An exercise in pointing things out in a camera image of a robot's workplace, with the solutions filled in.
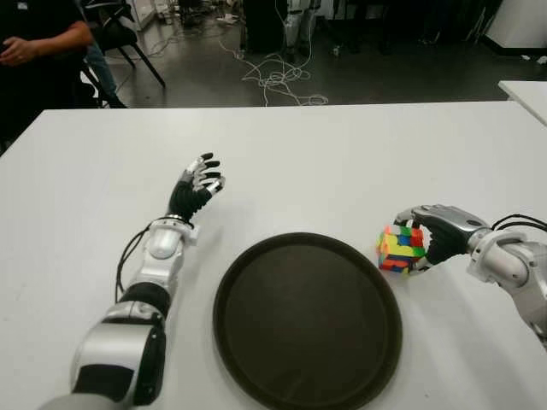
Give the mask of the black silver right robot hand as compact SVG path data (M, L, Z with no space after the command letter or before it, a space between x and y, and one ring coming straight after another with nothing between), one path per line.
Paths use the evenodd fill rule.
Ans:
M460 208L441 204L408 208L397 214L394 224L406 226L410 221L413 227L425 227L430 233L426 253L413 263L412 274L424 272L452 256L465 255L469 252L473 237L492 231L481 218Z

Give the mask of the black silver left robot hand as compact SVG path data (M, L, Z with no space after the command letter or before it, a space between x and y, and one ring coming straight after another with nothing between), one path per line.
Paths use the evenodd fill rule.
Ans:
M194 160L174 186L167 215L190 222L193 215L225 187L226 179L217 170L220 164L213 153L202 154Z

